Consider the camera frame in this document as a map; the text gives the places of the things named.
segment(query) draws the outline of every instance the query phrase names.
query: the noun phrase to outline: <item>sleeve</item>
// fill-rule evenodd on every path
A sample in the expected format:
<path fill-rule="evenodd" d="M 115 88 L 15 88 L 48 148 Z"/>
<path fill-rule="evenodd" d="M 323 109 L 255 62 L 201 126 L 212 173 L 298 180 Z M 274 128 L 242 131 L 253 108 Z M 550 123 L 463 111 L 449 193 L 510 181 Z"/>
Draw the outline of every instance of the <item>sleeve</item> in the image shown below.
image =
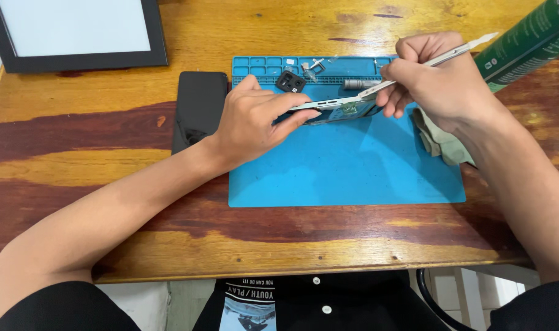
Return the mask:
<path fill-rule="evenodd" d="M 559 282 L 541 285 L 492 311 L 489 331 L 559 330 Z"/>
<path fill-rule="evenodd" d="M 7 330 L 100 331 L 139 328 L 93 284 L 64 282 L 40 289 L 8 310 L 0 319 L 0 331 Z"/>

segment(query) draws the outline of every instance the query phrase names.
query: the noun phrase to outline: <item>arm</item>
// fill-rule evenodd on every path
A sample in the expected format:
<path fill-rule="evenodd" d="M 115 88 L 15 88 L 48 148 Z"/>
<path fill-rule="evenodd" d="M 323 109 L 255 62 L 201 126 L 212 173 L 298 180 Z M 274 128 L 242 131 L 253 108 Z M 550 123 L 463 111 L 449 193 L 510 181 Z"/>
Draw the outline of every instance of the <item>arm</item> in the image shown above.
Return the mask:
<path fill-rule="evenodd" d="M 161 162 L 100 188 L 36 223 L 0 253 L 0 317 L 18 301 L 52 284 L 92 282 L 91 268 L 172 202 L 281 143 L 317 111 L 310 99 L 276 95 L 247 76 L 225 102 L 218 131 Z"/>
<path fill-rule="evenodd" d="M 418 64 L 461 44 L 456 32 L 401 39 L 400 59 L 382 68 L 383 76 L 401 85 L 380 91 L 376 103 L 384 105 L 385 116 L 399 118 L 416 100 L 435 124 L 458 137 L 542 282 L 559 280 L 559 172 L 490 92 L 469 54 L 438 67 Z"/>

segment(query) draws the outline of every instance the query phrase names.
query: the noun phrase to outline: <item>wood grain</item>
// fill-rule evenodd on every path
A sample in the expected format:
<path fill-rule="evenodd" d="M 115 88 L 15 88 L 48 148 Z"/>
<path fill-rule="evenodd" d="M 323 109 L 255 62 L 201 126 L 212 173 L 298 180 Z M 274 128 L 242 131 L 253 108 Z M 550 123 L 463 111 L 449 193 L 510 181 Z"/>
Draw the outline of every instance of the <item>wood grain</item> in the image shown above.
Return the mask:
<path fill-rule="evenodd" d="M 235 55 L 393 54 L 398 38 L 504 32 L 538 1 L 160 1 L 169 67 L 0 77 L 0 251 L 41 218 L 169 155 L 181 71 Z M 559 169 L 559 60 L 498 93 Z M 228 175 L 102 259 L 98 282 L 525 263 L 477 170 L 462 204 L 230 208 Z"/>

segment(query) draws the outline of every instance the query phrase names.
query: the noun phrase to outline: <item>black smartphone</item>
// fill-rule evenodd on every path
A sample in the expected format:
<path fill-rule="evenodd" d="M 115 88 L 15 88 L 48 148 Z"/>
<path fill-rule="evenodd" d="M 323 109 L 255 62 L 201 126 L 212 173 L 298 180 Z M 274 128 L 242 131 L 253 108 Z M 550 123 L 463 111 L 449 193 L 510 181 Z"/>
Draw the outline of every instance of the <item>black smartphone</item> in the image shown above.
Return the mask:
<path fill-rule="evenodd" d="M 180 74 L 171 155 L 216 132 L 227 93 L 228 77 L 224 72 Z"/>

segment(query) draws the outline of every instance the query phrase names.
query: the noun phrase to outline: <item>picture frame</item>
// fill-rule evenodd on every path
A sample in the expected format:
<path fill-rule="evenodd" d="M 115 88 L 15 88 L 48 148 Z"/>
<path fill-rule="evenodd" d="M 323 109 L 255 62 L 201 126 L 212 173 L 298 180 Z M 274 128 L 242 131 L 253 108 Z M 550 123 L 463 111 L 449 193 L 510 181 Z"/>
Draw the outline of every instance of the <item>picture frame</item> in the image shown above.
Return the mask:
<path fill-rule="evenodd" d="M 0 7 L 0 57 L 7 73 L 117 69 L 167 65 L 165 39 L 157 0 L 140 0 L 149 51 L 17 56 Z"/>

